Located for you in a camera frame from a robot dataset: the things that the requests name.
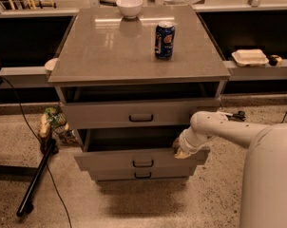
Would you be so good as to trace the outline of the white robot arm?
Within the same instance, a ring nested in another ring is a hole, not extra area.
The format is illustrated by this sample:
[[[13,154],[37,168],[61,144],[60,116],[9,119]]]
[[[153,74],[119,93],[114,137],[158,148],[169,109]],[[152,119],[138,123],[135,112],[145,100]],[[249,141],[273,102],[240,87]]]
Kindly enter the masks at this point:
[[[239,228],[287,228],[287,123],[234,122],[199,111],[177,138],[175,157],[186,159],[215,137],[247,149]]]

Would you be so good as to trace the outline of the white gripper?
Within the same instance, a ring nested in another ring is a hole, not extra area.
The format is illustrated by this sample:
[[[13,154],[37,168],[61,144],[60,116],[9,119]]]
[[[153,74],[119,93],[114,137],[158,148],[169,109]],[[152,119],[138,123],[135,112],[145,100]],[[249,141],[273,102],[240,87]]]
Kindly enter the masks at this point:
[[[179,160],[187,159],[190,155],[200,151],[206,142],[207,137],[204,134],[194,132],[193,130],[184,130],[172,143],[172,148],[178,149],[174,157]]]

